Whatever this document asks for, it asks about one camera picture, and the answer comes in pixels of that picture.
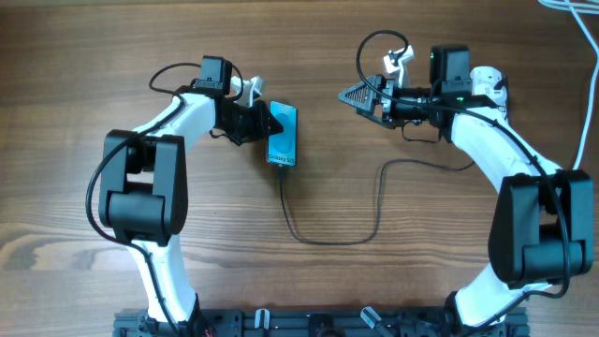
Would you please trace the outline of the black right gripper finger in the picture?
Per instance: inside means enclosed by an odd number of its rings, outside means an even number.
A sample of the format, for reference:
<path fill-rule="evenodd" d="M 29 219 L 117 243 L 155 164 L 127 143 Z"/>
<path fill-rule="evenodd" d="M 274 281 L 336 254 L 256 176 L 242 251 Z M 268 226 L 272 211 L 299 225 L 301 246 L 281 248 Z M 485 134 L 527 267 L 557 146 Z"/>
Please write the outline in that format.
<path fill-rule="evenodd" d="M 362 110 L 358 108 L 355 108 L 355 112 L 357 115 L 364 117 L 377 125 L 381 125 L 385 129 L 396 128 L 391 116 L 387 112 L 382 111 L 379 115 L 377 115 L 375 110 Z"/>
<path fill-rule="evenodd" d="M 355 109 L 373 110 L 380 103 L 379 94 L 373 90 L 373 87 L 381 91 L 385 84 L 386 79 L 382 75 L 371 75 L 366 81 L 342 90 L 338 98 L 342 103 Z"/>

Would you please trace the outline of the Galaxy smartphone with cyan screen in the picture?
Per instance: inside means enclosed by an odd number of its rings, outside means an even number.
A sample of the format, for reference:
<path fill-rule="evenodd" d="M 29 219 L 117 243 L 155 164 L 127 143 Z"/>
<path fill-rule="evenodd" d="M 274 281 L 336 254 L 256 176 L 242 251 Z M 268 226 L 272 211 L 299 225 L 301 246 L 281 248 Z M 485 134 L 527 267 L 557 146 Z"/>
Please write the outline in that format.
<path fill-rule="evenodd" d="M 267 161 L 287 167 L 297 164 L 298 111 L 295 107 L 271 101 L 270 112 L 283 127 L 281 133 L 268 138 Z"/>

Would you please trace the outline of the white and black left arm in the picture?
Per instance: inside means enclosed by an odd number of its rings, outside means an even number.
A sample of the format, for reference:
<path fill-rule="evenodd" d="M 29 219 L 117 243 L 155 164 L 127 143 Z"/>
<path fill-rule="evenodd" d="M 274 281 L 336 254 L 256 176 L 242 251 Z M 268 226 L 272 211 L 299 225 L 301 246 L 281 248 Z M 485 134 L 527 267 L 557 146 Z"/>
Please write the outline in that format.
<path fill-rule="evenodd" d="M 115 315 L 116 336 L 213 336 L 183 263 L 188 213 L 186 155 L 205 134 L 241 146 L 283 132 L 261 100 L 264 82 L 246 80 L 222 57 L 204 56 L 200 73 L 168 106 L 133 130 L 111 130 L 88 183 L 85 211 L 94 231 L 127 248 L 148 297 L 144 310 Z"/>

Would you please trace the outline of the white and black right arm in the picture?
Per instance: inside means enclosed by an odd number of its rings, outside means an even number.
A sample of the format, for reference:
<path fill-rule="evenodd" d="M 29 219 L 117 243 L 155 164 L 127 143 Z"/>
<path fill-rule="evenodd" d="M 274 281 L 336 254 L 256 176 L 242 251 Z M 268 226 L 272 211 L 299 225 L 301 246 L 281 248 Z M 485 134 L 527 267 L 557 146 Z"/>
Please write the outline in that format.
<path fill-rule="evenodd" d="M 464 45 L 431 49 L 430 86 L 413 88 L 405 44 L 384 58 L 381 75 L 361 76 L 341 101 L 387 129 L 429 123 L 464 151 L 497 191 L 488 265 L 441 307 L 398 313 L 398 336 L 522 336 L 522 304 L 559 299 L 594 257 L 593 183 L 581 169 L 546 159 L 508 123 L 507 79 L 472 66 Z"/>

